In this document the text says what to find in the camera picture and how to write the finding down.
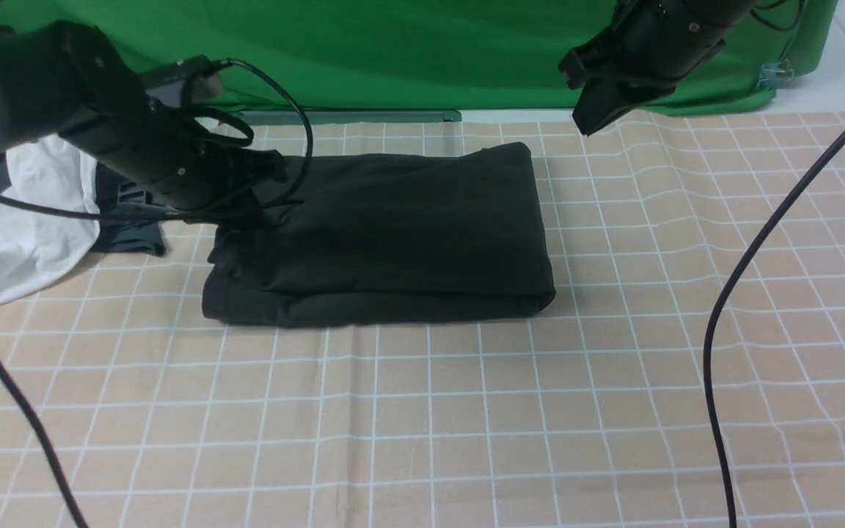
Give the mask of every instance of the green backdrop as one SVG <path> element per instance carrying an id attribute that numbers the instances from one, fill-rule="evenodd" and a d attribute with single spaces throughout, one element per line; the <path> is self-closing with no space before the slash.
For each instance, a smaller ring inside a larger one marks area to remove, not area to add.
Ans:
<path id="1" fill-rule="evenodd" d="M 557 63 L 610 19 L 614 0 L 6 0 L 0 23 L 20 31 L 58 19 L 100 27 L 142 71 L 195 54 L 247 60 L 301 104 L 329 109 L 572 107 Z M 779 34 L 747 19 L 698 69 L 664 114 L 747 111 L 775 96 L 761 66 L 817 66 L 836 0 L 808 2 L 801 27 Z M 794 19 L 796 3 L 767 14 Z M 242 71 L 224 75 L 224 103 L 272 107 Z"/>

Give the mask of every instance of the folded black pants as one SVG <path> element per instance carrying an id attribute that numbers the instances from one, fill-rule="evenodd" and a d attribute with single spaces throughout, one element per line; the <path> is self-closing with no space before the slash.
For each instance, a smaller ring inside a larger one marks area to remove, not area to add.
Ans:
<path id="1" fill-rule="evenodd" d="M 287 157 L 295 176 L 301 158 Z M 530 150 L 317 157 L 269 230 L 218 230 L 207 318 L 282 328 L 506 320 L 556 290 Z"/>

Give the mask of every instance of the black cable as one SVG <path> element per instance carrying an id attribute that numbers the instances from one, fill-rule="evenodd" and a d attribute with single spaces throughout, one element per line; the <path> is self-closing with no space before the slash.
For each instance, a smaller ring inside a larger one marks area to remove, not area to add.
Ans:
<path id="1" fill-rule="evenodd" d="M 266 208 L 272 208 L 284 205 L 288 203 L 289 197 L 295 193 L 295 191 L 299 190 L 302 183 L 304 183 L 305 178 L 308 177 L 309 169 L 312 166 L 312 154 L 315 152 L 315 134 L 312 132 L 312 123 L 309 121 L 308 116 L 305 114 L 305 110 L 302 109 L 301 105 L 299 105 L 296 100 L 289 95 L 288 91 L 285 91 L 285 88 L 277 83 L 277 81 L 273 80 L 272 77 L 269 77 L 267 74 L 263 73 L 262 70 L 257 69 L 257 67 L 252 66 L 248 62 L 227 58 L 224 60 L 217 61 L 216 70 L 225 70 L 228 67 L 242 67 L 242 69 L 249 71 L 250 73 L 254 74 L 256 77 L 259 77 L 262 81 L 265 81 L 266 84 L 276 91 L 279 96 L 282 97 L 289 103 L 289 106 L 292 107 L 292 110 L 299 115 L 301 118 L 302 126 L 305 127 L 305 157 L 302 160 L 302 167 L 299 170 L 298 176 L 296 176 L 295 180 L 292 181 L 291 184 L 283 191 L 278 197 L 275 197 L 267 202 L 263 202 L 259 205 L 261 210 L 265 210 Z M 249 181 L 249 183 L 244 184 L 241 188 L 231 191 L 228 197 L 234 197 L 237 194 L 240 194 L 242 191 L 247 191 L 255 185 L 258 184 L 258 181 Z M 224 197 L 219 198 L 216 204 L 221 204 L 224 202 Z M 77 220 L 98 220 L 98 221 L 170 221 L 170 220 L 182 220 L 182 221 L 218 221 L 218 220 L 225 220 L 229 218 L 237 218 L 239 216 L 244 216 L 249 214 L 248 208 L 244 208 L 243 210 L 226 210 L 226 211 L 218 211 L 218 213 L 211 213 L 208 210 L 201 210 L 197 211 L 196 213 L 165 213 L 165 214 L 148 214 L 148 213 L 141 213 L 141 214 L 131 214 L 131 213 L 111 213 L 111 214 L 100 214 L 100 213 L 81 213 L 81 211 L 74 211 L 74 210 L 63 210 L 63 208 L 50 208 L 46 206 L 38 206 L 36 204 L 30 204 L 28 202 L 24 202 L 21 200 L 16 200 L 9 197 L 3 197 L 0 195 L 0 204 L 11 207 L 11 208 L 19 208 L 19 210 L 26 210 L 30 213 L 40 213 L 40 214 L 50 214 L 51 216 L 60 216 L 63 218 L 73 218 Z"/>
<path id="2" fill-rule="evenodd" d="M 81 513 L 77 501 L 73 497 L 73 492 L 70 491 L 70 484 L 67 483 L 67 477 L 64 475 L 64 470 L 61 469 L 61 461 L 54 451 L 54 445 L 51 444 L 51 439 L 48 438 L 47 431 L 44 431 L 44 424 L 41 424 L 40 418 L 34 413 L 31 403 L 28 398 L 21 394 L 21 389 L 15 384 L 15 381 L 9 375 L 9 371 L 0 361 L 0 381 L 9 394 L 14 399 L 15 403 L 21 409 L 21 413 L 28 420 L 31 428 L 34 429 L 34 435 L 37 441 L 41 443 L 41 450 L 44 451 L 44 457 L 48 459 L 48 466 L 51 467 L 51 473 L 54 474 L 54 480 L 57 481 L 57 488 L 60 489 L 61 496 L 64 497 L 64 502 L 67 504 L 67 511 L 70 511 L 70 517 L 73 519 L 77 528 L 87 528 L 87 521 L 84 519 L 84 514 Z"/>
<path id="3" fill-rule="evenodd" d="M 735 266 L 735 270 L 733 270 L 731 276 L 728 277 L 728 281 L 725 281 L 722 293 L 719 294 L 717 303 L 714 305 L 713 312 L 710 314 L 709 322 L 706 325 L 706 339 L 703 342 L 703 390 L 706 393 L 706 407 L 710 414 L 710 427 L 713 428 L 713 438 L 715 440 L 715 444 L 717 445 L 719 468 L 722 470 L 722 483 L 723 488 L 725 489 L 725 506 L 728 509 L 728 524 L 730 524 L 731 528 L 736 528 L 735 496 L 732 492 L 732 476 L 730 474 L 730 469 L 728 468 L 728 459 L 725 456 L 725 445 L 723 444 L 722 431 L 719 428 L 719 417 L 717 416 L 715 399 L 713 397 L 712 357 L 713 335 L 715 334 L 715 328 L 717 328 L 719 317 L 725 308 L 725 303 L 727 303 L 728 297 L 732 294 L 732 290 L 734 290 L 739 279 L 742 278 L 742 274 L 745 273 L 748 265 L 751 264 L 752 258 L 754 258 L 755 254 L 758 253 L 758 250 L 761 249 L 761 245 L 764 244 L 766 238 L 768 238 L 772 231 L 775 230 L 779 221 L 781 221 L 781 219 L 784 218 L 784 215 L 788 213 L 789 208 L 794 205 L 797 198 L 801 197 L 801 194 L 804 193 L 804 190 L 807 189 L 807 187 L 809 187 L 814 178 L 817 177 L 822 170 L 824 170 L 824 167 L 830 163 L 836 153 L 839 153 L 839 150 L 841 150 L 844 146 L 845 131 L 843 131 L 842 134 L 839 134 L 839 137 L 834 140 L 830 147 L 826 148 L 824 154 L 821 154 L 821 157 L 819 157 L 817 161 L 811 165 L 811 169 L 804 174 L 804 177 L 801 177 L 801 180 L 798 181 L 794 189 L 791 190 L 791 193 L 788 193 L 788 196 L 785 197 L 783 202 L 781 202 L 781 205 L 778 206 L 771 218 L 766 221 L 765 225 L 761 228 L 761 231 L 758 231 L 758 234 L 755 236 L 755 240 L 748 245 L 748 250 L 745 250 L 745 254 L 742 255 L 741 260 L 739 260 L 739 263 Z"/>
<path id="4" fill-rule="evenodd" d="M 299 187 L 301 187 L 302 183 L 305 181 L 305 176 L 308 174 L 309 167 L 312 165 L 312 152 L 315 150 L 315 135 L 312 133 L 312 124 L 309 123 L 305 110 L 302 110 L 302 107 L 299 106 L 299 104 L 296 103 L 296 100 L 294 100 L 292 96 L 285 91 L 285 88 L 279 86 L 277 81 L 272 80 L 272 78 L 263 73 L 262 70 L 257 69 L 257 67 L 244 60 L 238 60 L 235 58 L 225 58 L 224 60 L 218 61 L 219 70 L 224 70 L 231 66 L 241 67 L 241 69 L 247 70 L 249 73 L 259 77 L 260 80 L 264 81 L 264 83 L 269 84 L 269 86 L 277 94 L 279 94 L 282 99 L 285 99 L 286 103 L 289 103 L 292 110 L 295 110 L 296 114 L 298 114 L 299 118 L 301 118 L 302 126 L 305 127 L 305 157 L 302 160 L 302 167 L 301 170 L 299 170 L 299 176 L 296 177 L 296 179 L 289 185 L 288 189 L 285 190 L 285 193 L 282 193 L 278 197 L 262 204 L 263 208 L 274 207 L 278 204 L 285 203 L 292 194 L 295 194 L 295 191 L 299 190 Z"/>
<path id="5" fill-rule="evenodd" d="M 780 7 L 785 3 L 787 3 L 787 0 L 777 0 L 774 4 L 768 4 L 768 6 L 754 7 L 753 10 L 749 11 L 749 14 L 751 14 L 752 18 L 758 21 L 758 23 L 768 29 L 778 31 L 778 33 L 789 33 L 797 29 L 798 26 L 801 26 L 801 19 L 804 18 L 804 12 L 807 9 L 807 0 L 797 0 L 797 15 L 794 16 L 794 21 L 792 21 L 790 26 L 778 26 L 776 23 L 773 23 L 758 14 L 758 10 L 773 10 L 775 7 Z"/>
<path id="6" fill-rule="evenodd" d="M 784 6 L 784 4 L 787 4 L 787 3 L 788 3 L 788 0 L 775 0 L 775 2 L 772 2 L 771 4 L 768 4 L 767 6 L 755 6 L 755 7 L 752 7 L 752 9 L 757 10 L 757 11 L 776 10 L 779 7 Z"/>

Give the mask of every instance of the robotic arm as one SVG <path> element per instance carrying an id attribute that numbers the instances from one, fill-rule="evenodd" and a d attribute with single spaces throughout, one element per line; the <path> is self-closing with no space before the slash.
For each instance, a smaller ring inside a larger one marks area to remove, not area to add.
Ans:
<path id="1" fill-rule="evenodd" d="M 573 113 L 581 133 L 674 93 L 755 2 L 619 0 L 611 24 L 560 63 L 568 87 L 583 88 Z M 155 71 L 150 83 L 95 27 L 58 21 L 0 34 L 0 153 L 58 133 L 177 210 L 255 210 L 249 183 L 264 174 L 283 181 L 281 156 L 246 150 L 252 131 L 246 141 L 213 136 L 178 109 L 211 99 L 215 89 L 199 100 L 195 88 L 216 88 L 223 67 L 197 57 Z"/>
<path id="2" fill-rule="evenodd" d="M 619 0 L 611 24 L 560 63 L 582 87 L 573 120 L 591 135 L 634 108 L 670 96 L 725 46 L 757 0 Z"/>

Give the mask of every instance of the table surface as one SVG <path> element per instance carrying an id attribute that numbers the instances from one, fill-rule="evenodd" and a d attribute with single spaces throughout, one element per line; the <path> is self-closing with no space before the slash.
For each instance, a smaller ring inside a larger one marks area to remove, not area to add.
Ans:
<path id="1" fill-rule="evenodd" d="M 227 328 L 211 227 L 90 255 L 0 307 L 0 354 L 91 527 L 723 527 L 701 389 L 722 282 L 845 114 L 315 130 L 316 155 L 534 155 L 557 298 L 530 321 Z M 257 130 L 302 152 L 301 127 Z M 845 527 L 845 150 L 735 291 L 714 351 L 740 515 Z M 0 387 L 0 527 L 70 526 Z"/>

